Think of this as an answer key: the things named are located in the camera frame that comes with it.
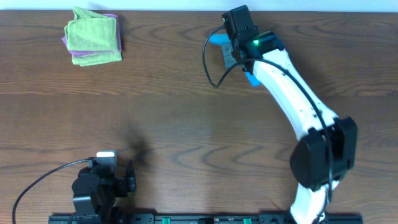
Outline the blue microfiber cloth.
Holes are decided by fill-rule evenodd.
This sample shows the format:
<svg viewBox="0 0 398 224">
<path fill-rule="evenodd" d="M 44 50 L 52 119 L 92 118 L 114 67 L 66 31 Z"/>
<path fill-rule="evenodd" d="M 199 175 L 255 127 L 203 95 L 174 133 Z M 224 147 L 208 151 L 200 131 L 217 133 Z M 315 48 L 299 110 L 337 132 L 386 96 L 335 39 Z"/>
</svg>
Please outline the blue microfiber cloth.
<svg viewBox="0 0 398 224">
<path fill-rule="evenodd" d="M 208 38 L 205 40 L 205 43 L 204 43 L 204 45 L 203 45 L 203 49 L 202 49 L 202 62 L 203 62 L 203 66 L 204 66 L 205 73 L 206 73 L 206 76 L 207 76 L 207 78 L 208 78 L 210 84 L 211 84 L 212 86 L 214 86 L 215 88 L 218 88 L 218 87 L 221 85 L 221 83 L 223 82 L 223 80 L 226 78 L 227 74 L 228 74 L 230 71 L 232 71 L 233 66 L 230 67 L 230 68 L 227 68 L 226 73 L 220 78 L 220 80 L 219 80 L 218 83 L 213 83 L 213 81 L 211 80 L 210 75 L 209 75 L 209 73 L 208 73 L 208 70 L 207 70 L 207 67 L 206 67 L 206 62 L 205 62 L 205 50 L 206 50 L 206 45 L 207 45 L 207 43 L 211 43 L 211 44 L 213 44 L 213 45 L 218 45 L 218 46 L 221 47 L 221 44 L 225 44 L 225 43 L 228 43 L 228 42 L 230 42 L 230 40 L 228 39 L 228 35 L 227 35 L 227 34 L 210 34 L 210 35 L 208 36 Z"/>
</svg>

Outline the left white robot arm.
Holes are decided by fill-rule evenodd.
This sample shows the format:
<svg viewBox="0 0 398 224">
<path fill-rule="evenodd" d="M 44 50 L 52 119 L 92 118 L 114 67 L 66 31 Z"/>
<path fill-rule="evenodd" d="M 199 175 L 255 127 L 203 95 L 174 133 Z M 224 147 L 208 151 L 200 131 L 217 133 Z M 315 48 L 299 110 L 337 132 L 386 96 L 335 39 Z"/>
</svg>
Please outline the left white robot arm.
<svg viewBox="0 0 398 224">
<path fill-rule="evenodd" d="M 88 167 L 78 173 L 72 184 L 74 218 L 77 223 L 127 223 L 127 216 L 114 204 L 137 189 L 133 161 L 123 176 L 115 176 L 116 159 L 89 158 Z"/>
</svg>

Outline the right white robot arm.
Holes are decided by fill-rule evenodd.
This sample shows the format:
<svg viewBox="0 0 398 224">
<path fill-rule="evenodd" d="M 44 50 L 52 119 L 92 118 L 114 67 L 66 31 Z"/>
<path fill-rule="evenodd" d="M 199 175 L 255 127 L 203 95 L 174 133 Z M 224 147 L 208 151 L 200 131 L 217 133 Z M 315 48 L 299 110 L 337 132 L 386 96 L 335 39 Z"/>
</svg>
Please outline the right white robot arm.
<svg viewBox="0 0 398 224">
<path fill-rule="evenodd" d="M 264 85 L 288 118 L 298 144 L 290 168 L 298 182 L 288 215 L 266 215 L 261 223 L 362 223 L 361 215 L 328 214 L 333 191 L 353 167 L 358 128 L 352 118 L 339 118 L 327 107 L 293 66 L 275 34 L 252 29 L 228 31 L 235 62 L 252 85 Z"/>
</svg>

